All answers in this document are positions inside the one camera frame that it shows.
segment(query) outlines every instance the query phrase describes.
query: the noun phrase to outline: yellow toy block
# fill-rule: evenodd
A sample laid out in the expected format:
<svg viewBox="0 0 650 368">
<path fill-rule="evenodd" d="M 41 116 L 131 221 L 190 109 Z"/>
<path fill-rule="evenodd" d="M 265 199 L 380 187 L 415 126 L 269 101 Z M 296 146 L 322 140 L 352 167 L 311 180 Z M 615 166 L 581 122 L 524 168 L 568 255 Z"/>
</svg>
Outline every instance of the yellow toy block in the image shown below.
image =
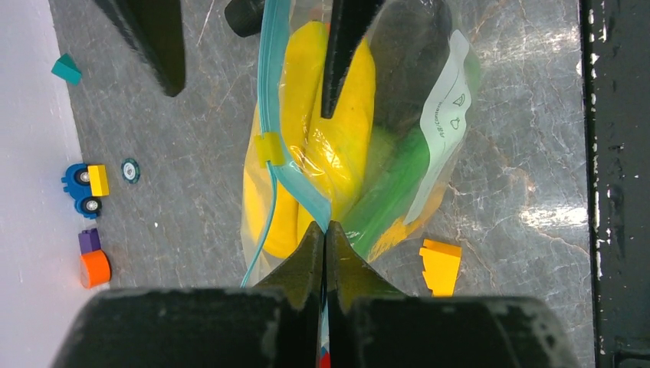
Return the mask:
<svg viewBox="0 0 650 368">
<path fill-rule="evenodd" d="M 425 270 L 422 277 L 434 297 L 450 297 L 454 294 L 458 269 L 461 267 L 461 247 L 424 240 L 420 248 Z"/>
<path fill-rule="evenodd" d="M 106 167 L 104 165 L 88 165 L 88 175 L 90 176 L 90 191 L 93 197 L 103 197 L 109 195 L 108 178 L 106 176 Z"/>
</svg>

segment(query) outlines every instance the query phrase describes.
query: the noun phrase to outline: green plastic item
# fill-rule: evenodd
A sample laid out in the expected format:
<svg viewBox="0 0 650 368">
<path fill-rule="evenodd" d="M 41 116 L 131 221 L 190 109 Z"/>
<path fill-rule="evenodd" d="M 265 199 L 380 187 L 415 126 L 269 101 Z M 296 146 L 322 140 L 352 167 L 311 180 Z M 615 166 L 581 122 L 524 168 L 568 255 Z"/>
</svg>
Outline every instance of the green plastic item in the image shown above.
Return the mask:
<svg viewBox="0 0 650 368">
<path fill-rule="evenodd" d="M 72 60 L 72 57 L 68 54 L 63 54 L 57 62 L 54 63 L 52 74 L 68 83 L 74 84 L 75 86 L 79 84 L 79 81 L 81 81 L 81 72 Z"/>
<path fill-rule="evenodd" d="M 366 259 L 382 233 L 409 210 L 428 168 L 429 150 L 420 129 L 398 147 L 390 167 L 341 221 L 352 248 Z"/>
</svg>

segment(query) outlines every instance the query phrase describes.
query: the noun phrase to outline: yellow banana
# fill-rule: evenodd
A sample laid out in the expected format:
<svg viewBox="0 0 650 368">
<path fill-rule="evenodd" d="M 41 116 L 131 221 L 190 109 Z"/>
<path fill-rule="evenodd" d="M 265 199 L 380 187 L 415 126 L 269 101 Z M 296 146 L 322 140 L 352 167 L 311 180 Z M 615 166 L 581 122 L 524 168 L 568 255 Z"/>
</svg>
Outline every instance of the yellow banana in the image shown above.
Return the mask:
<svg viewBox="0 0 650 368">
<path fill-rule="evenodd" d="M 311 21 L 290 36 L 284 55 L 284 79 L 281 82 L 281 134 L 291 156 L 299 164 L 304 156 L 314 98 L 319 81 L 323 79 L 327 35 L 328 30 L 324 23 Z M 257 109 L 253 125 L 253 135 L 259 134 Z M 254 147 L 251 148 L 249 144 L 244 171 L 242 220 L 248 223 L 249 232 L 254 239 L 260 235 L 270 205 L 271 194 L 260 193 L 261 188 L 270 188 L 268 174 L 266 169 L 259 168 Z M 286 258 L 297 248 L 298 242 L 302 239 L 302 234 L 297 237 L 297 213 L 298 202 L 278 183 L 273 221 L 264 243 L 264 250 L 270 255 Z"/>
<path fill-rule="evenodd" d="M 316 89 L 303 160 L 304 174 L 332 203 L 332 219 L 359 198 L 366 170 L 375 103 L 375 62 L 364 39 L 356 49 L 332 119 L 320 117 L 322 78 Z M 297 238 L 314 219 L 298 209 Z"/>
</svg>

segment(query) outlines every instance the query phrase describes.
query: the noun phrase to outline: yellow plastic item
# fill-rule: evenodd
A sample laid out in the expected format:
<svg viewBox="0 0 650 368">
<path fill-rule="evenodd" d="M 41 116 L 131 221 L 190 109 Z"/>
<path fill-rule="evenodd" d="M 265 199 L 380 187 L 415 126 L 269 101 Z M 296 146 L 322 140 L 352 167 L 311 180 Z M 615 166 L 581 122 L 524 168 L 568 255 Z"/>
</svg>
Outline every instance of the yellow plastic item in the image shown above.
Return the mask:
<svg viewBox="0 0 650 368">
<path fill-rule="evenodd" d="M 423 245 L 420 255 L 425 266 L 422 276 L 427 288 L 434 297 L 452 296 L 461 267 L 461 247 L 429 239 L 425 239 Z"/>
<path fill-rule="evenodd" d="M 277 166 L 284 163 L 284 155 L 280 145 L 280 135 L 275 132 L 258 134 L 255 136 L 255 148 L 258 149 L 260 167 L 266 169 L 266 162 Z"/>
<path fill-rule="evenodd" d="M 93 197 L 108 196 L 108 178 L 104 165 L 88 165 L 88 176 L 90 177 L 90 191 Z"/>
<path fill-rule="evenodd" d="M 304 172 L 332 204 L 332 220 L 340 221 L 359 198 L 373 129 L 375 62 L 367 40 L 356 49 L 332 119 L 320 117 L 322 79 L 305 146 Z M 297 237 L 314 220 L 299 206 Z"/>
<path fill-rule="evenodd" d="M 327 51 L 327 26 L 311 21 L 297 29 L 289 38 L 284 55 L 284 76 L 281 85 L 281 133 L 284 144 L 292 158 L 300 166 L 304 159 L 306 135 L 314 108 L 314 98 L 319 82 L 323 79 L 323 66 Z M 259 133 L 259 116 L 255 109 L 253 131 Z M 255 147 L 249 144 L 244 168 L 244 221 L 254 241 L 268 215 L 270 193 L 266 169 L 259 168 L 254 156 Z M 280 184 L 277 184 L 277 200 L 273 222 L 269 229 L 264 250 L 278 258 L 287 258 L 293 253 L 302 234 L 296 236 L 298 202 Z"/>
</svg>

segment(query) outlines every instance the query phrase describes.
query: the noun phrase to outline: purple toy block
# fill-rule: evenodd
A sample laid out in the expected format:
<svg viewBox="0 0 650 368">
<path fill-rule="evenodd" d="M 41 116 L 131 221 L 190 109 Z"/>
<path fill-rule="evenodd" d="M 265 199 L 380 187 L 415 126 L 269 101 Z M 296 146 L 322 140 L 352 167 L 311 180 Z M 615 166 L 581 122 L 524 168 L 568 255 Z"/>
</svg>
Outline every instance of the purple toy block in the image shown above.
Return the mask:
<svg viewBox="0 0 650 368">
<path fill-rule="evenodd" d="M 79 233 L 79 247 L 82 255 L 101 249 L 100 233 L 97 232 L 97 228 L 83 230 Z"/>
</svg>

